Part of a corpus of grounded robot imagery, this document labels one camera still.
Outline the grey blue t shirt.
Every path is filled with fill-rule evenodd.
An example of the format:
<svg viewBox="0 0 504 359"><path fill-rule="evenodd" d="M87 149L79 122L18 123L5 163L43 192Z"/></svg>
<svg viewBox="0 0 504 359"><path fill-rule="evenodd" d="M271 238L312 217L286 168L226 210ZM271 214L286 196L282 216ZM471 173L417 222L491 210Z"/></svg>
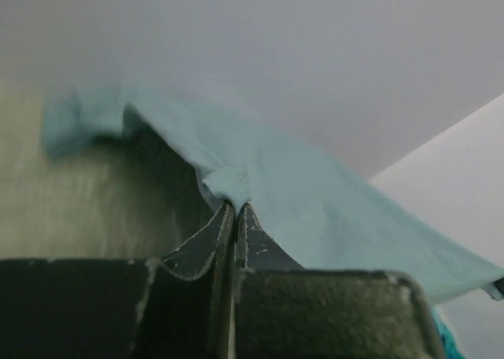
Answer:
<svg viewBox="0 0 504 359"><path fill-rule="evenodd" d="M144 128L195 169L209 205L250 204L307 268L398 270L433 304L477 289L503 298L502 267L418 220L322 149L233 109L109 85L47 100L41 139L60 157L100 136L126 139Z"/></svg>

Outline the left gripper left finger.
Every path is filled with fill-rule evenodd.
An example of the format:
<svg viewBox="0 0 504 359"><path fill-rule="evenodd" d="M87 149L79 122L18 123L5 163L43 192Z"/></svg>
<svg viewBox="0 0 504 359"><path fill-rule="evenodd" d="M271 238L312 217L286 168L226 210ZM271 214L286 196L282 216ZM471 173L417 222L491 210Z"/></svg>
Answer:
<svg viewBox="0 0 504 359"><path fill-rule="evenodd" d="M234 209L163 257L1 263L4 358L209 358Z"/></svg>

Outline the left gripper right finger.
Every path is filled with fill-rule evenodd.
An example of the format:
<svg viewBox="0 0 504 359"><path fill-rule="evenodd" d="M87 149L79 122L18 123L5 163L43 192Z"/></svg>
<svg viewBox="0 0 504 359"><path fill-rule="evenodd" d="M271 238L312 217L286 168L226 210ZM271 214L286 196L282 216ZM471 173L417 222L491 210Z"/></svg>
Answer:
<svg viewBox="0 0 504 359"><path fill-rule="evenodd" d="M419 285L401 272L303 268L239 214L235 270L238 358L442 358Z"/></svg>

